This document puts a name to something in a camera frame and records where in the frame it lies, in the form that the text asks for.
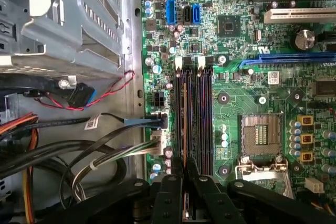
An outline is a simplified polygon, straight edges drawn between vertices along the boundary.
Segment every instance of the barcode sticker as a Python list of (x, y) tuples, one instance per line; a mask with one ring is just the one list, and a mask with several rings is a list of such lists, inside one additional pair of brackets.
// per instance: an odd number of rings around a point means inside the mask
[(86, 122), (84, 130), (87, 131), (87, 130), (93, 130), (93, 129), (96, 129), (96, 128), (98, 127), (99, 117), (100, 117), (100, 114), (91, 117), (91, 118)]
[(279, 80), (280, 80), (279, 71), (268, 72), (269, 85), (279, 84)]

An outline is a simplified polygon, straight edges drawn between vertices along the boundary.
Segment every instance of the blue sata port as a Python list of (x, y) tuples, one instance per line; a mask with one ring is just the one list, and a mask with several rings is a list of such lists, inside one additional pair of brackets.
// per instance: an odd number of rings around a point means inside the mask
[(167, 25), (175, 25), (176, 24), (175, 0), (167, 0), (166, 1), (166, 20), (167, 20)]
[(201, 8), (199, 4), (193, 4), (193, 24), (201, 23)]

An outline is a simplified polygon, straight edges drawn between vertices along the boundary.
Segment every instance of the motherboard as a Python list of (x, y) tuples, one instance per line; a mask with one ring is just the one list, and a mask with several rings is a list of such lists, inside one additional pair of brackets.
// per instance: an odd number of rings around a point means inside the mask
[(336, 0), (142, 0), (147, 179), (193, 157), (223, 185), (242, 178), (336, 204)]

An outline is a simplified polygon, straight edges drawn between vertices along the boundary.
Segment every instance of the white pci slot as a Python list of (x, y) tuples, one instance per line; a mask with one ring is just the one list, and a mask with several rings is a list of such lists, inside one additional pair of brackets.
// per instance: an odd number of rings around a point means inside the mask
[(336, 22), (336, 8), (270, 9), (264, 14), (265, 24)]

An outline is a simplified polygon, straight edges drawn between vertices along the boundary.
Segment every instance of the blue pcie slot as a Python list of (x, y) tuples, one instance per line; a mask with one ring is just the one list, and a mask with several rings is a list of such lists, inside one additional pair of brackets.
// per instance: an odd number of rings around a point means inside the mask
[(198, 25), (201, 23), (201, 8), (199, 4), (193, 4), (193, 24)]
[(175, 0), (166, 1), (166, 20), (167, 20), (167, 25), (176, 24)]
[(329, 63), (336, 62), (336, 53), (312, 52), (302, 54), (259, 54), (258, 59), (243, 60), (239, 68), (255, 64), (277, 64), (277, 63)]

